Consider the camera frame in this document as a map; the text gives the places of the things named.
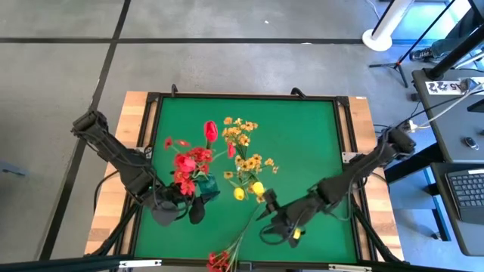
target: vase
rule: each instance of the vase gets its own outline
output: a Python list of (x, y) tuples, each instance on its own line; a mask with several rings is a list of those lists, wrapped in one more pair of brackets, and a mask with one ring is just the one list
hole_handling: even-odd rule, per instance
[(206, 177), (199, 176), (197, 178), (198, 187), (202, 194), (205, 193), (215, 193), (219, 191), (219, 186), (217, 186), (217, 181), (212, 173), (209, 173)]

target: gray floor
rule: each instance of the gray floor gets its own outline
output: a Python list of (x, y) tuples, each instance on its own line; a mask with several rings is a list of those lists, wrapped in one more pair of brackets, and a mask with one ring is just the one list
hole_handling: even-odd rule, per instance
[[(382, 14), (387, 4), (376, 5)], [(0, 37), (111, 37), (122, 6), (122, 0), (4, 0)], [(394, 38), (417, 38), (443, 8), (416, 4)], [(410, 23), (422, 14), (428, 15), (422, 23)], [(450, 19), (443, 17), (427, 38), (444, 37)], [(133, 0), (121, 36), (359, 39), (376, 22), (365, 0), (304, 0), (297, 5), (288, 0)], [(38, 253), (73, 151), (71, 123), (91, 100), (108, 46), (0, 44), (0, 159), (30, 171), (26, 178), (0, 173), (2, 263), (32, 260)], [(396, 71), (367, 65), (393, 62), (407, 49), (394, 46), (377, 53), (364, 45), (118, 45), (99, 109), (114, 131), (126, 91), (168, 91), (176, 83), (180, 91), (286, 94), (297, 86), (307, 94), (368, 97), (374, 122), (389, 125), (414, 109), (407, 99), (413, 90), (402, 87)], [(407, 77), (422, 66), (404, 63)], [(419, 148), (434, 141), (429, 130), (414, 136), (422, 140)], [(86, 150), (53, 258), (82, 255), (92, 194), (105, 165)], [(435, 254), (439, 245), (427, 250), (428, 237), (405, 231), (399, 223), (407, 260), (438, 266), (425, 254)], [(415, 245), (422, 248), (419, 254), (409, 251)], [(481, 258), (465, 260), (482, 263)]]

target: wooden table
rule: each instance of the wooden table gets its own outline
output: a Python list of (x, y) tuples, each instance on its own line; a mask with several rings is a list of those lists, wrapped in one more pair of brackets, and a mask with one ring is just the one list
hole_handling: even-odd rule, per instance
[[(147, 94), (148, 93), (145, 91), (128, 91), (126, 93), (115, 136), (127, 147), (136, 147), (137, 145)], [(369, 153), (376, 145), (376, 136), (374, 133), (373, 122), (371, 121), (368, 101), (365, 97), (350, 97), (349, 104), (358, 152)], [(152, 104), (150, 111), (153, 112), (155, 106), (156, 104)], [(346, 117), (343, 106), (340, 106), (339, 110), (343, 129), (343, 139), (345, 141), (345, 147), (348, 148), (350, 147), (349, 130), (346, 126)], [(149, 115), (150, 118), (148, 119), (144, 135), (144, 145), (148, 143), (150, 137), (153, 116), (154, 114)], [(114, 170), (114, 167), (109, 164), (105, 175), (110, 174)], [(383, 169), (379, 168), (375, 172), (383, 175)], [(400, 246), (399, 235), (396, 228), (395, 218), (393, 216), (392, 203), (390, 202), (386, 183), (371, 175), (368, 178), (365, 189), (373, 228), (391, 252), (396, 257), (403, 259), (402, 247)], [(104, 183), (101, 192), (99, 193), (98, 207), (96, 208), (88, 236), (88, 242), (85, 247), (86, 254), (96, 250), (115, 228), (123, 210), (125, 196), (126, 191), (119, 176), (115, 176)], [(131, 232), (132, 222), (126, 228), (121, 253), (128, 252)], [(369, 260), (370, 253), (365, 231), (361, 226), (358, 226), (358, 232), (360, 233), (362, 257), (363, 259)]]

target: white stand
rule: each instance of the white stand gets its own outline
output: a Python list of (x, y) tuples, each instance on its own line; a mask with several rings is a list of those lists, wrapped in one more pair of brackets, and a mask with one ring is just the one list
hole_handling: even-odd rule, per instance
[(375, 30), (369, 29), (361, 39), (370, 49), (386, 51), (392, 46), (392, 33), (399, 25), (414, 0), (393, 0)]

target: green mat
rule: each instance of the green mat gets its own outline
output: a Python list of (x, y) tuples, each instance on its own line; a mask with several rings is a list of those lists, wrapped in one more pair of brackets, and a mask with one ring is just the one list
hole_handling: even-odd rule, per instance
[[(281, 205), (306, 194), (321, 178), (342, 172), (337, 126), (330, 101), (235, 100), (214, 98), (163, 98), (160, 124), (154, 148), (153, 164), (157, 174), (168, 183), (173, 170), (173, 150), (164, 150), (168, 136), (183, 139), (192, 146), (203, 146), (203, 124), (213, 120), (219, 127), (215, 150), (226, 148), (220, 136), (226, 116), (257, 122), (251, 135), (248, 155), (258, 153), (263, 160), (271, 157), (279, 172), (265, 170), (260, 175), (266, 188), (273, 188)], [(162, 227), (148, 209), (144, 209), (135, 245), (138, 258), (207, 259), (211, 252), (223, 250), (239, 234), (257, 205), (254, 195), (248, 201), (237, 201), (233, 187), (223, 178), (223, 171), (234, 171), (234, 160), (226, 155), (210, 165), (221, 194), (206, 204), (206, 216), (198, 225), (188, 216)], [(334, 211), (346, 217), (347, 202)], [(355, 244), (350, 221), (338, 221), (329, 215), (316, 215), (306, 225), (307, 233), (297, 248), (288, 243), (264, 244), (261, 228), (270, 217), (253, 222), (240, 247), (239, 259), (245, 261), (346, 262), (355, 263)]]

